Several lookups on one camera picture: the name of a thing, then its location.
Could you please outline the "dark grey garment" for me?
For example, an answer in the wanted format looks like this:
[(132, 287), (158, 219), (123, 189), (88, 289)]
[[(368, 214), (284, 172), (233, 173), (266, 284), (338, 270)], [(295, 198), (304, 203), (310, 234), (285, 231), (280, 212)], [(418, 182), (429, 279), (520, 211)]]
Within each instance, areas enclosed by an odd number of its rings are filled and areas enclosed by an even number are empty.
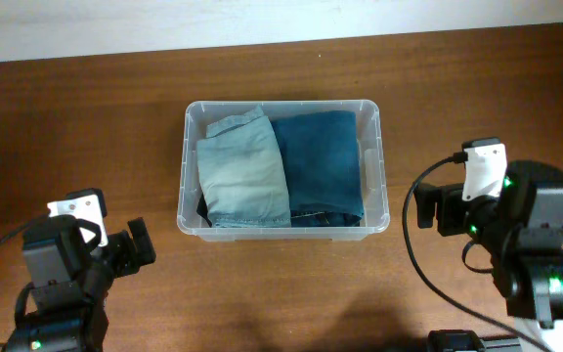
[(207, 224), (209, 228), (212, 227), (212, 222), (208, 218), (208, 208), (204, 196), (201, 196), (199, 198), (196, 213), (199, 217), (202, 218), (202, 220)]

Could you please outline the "light blue jeans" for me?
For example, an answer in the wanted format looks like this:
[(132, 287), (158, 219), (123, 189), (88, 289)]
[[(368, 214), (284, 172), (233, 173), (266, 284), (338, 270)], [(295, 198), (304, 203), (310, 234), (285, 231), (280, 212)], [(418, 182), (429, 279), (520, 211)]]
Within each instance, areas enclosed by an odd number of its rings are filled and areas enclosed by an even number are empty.
[(196, 142), (206, 218), (213, 228), (286, 228), (289, 191), (269, 117), (257, 107), (206, 127)]

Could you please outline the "dark blue jeans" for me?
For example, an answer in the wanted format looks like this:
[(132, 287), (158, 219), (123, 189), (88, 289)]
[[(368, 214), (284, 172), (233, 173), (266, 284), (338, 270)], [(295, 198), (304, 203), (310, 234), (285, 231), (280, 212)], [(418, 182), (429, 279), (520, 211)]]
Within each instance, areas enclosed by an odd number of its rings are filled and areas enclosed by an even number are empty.
[(356, 115), (331, 110), (272, 122), (294, 227), (356, 227), (364, 218)]

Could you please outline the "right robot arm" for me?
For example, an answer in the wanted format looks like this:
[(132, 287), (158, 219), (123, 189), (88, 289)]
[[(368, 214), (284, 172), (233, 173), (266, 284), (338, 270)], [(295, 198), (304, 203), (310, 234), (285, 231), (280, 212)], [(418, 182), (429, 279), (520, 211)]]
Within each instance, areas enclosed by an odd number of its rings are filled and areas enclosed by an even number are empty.
[(563, 172), (552, 165), (508, 163), (496, 197), (462, 199), (460, 184), (435, 187), (417, 177), (405, 201), (417, 204), (421, 228), (466, 234), (491, 256), (487, 274), (513, 326), (429, 288), (460, 311), (519, 337), (525, 351), (563, 351)]

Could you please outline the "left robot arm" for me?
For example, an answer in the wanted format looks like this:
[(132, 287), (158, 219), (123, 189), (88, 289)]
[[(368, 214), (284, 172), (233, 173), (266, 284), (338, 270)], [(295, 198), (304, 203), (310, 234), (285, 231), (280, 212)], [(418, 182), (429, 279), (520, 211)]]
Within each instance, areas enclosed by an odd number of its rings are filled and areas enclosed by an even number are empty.
[(105, 300), (115, 279), (155, 261), (142, 218), (108, 236), (100, 247), (100, 226), (58, 215), (23, 234), (22, 254), (31, 276), (18, 296), (15, 329), (6, 352), (99, 352), (108, 330)]

